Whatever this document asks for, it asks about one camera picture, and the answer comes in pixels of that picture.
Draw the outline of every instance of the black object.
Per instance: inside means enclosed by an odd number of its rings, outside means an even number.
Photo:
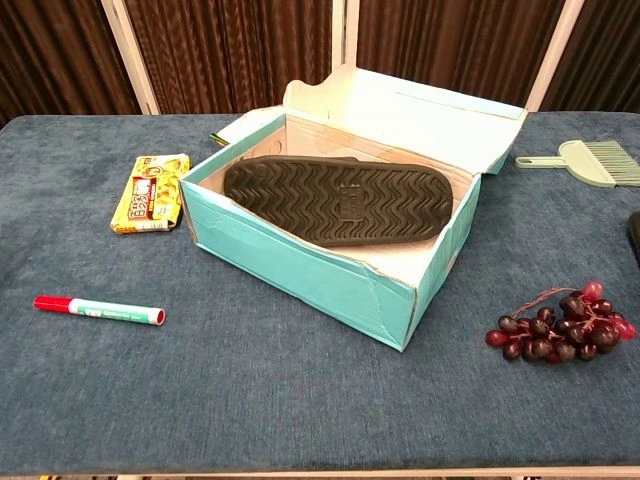
[[[232,200],[322,246],[429,239],[449,222],[453,193],[437,170],[353,157],[262,156],[224,179]]]
[[[640,212],[634,212],[629,217],[629,236],[636,251],[636,259],[640,263]]]

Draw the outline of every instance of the food wrapper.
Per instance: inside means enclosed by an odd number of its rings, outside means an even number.
[[[189,157],[149,155],[136,158],[111,229],[116,233],[169,231],[180,216],[180,184]]]

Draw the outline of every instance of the table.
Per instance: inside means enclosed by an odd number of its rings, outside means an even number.
[[[402,354],[202,251],[184,221],[109,229],[137,155],[197,164],[234,118],[28,116],[0,132],[1,475],[640,474],[640,340],[560,366],[508,364],[484,344],[499,315],[592,278],[638,323],[626,220],[640,190],[513,158],[570,139],[617,139],[637,157],[640,116],[531,114]],[[167,320],[35,311],[42,293],[160,306]]]

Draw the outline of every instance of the shoe box lid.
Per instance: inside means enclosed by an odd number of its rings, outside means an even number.
[[[522,107],[345,64],[319,85],[290,82],[282,106],[252,110],[220,136],[233,142],[283,112],[472,174],[496,171],[528,113]]]

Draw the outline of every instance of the red marker cap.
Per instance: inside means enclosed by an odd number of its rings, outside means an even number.
[[[33,300],[33,306],[39,310],[69,313],[69,304],[73,297],[56,297],[53,295],[38,295]]]

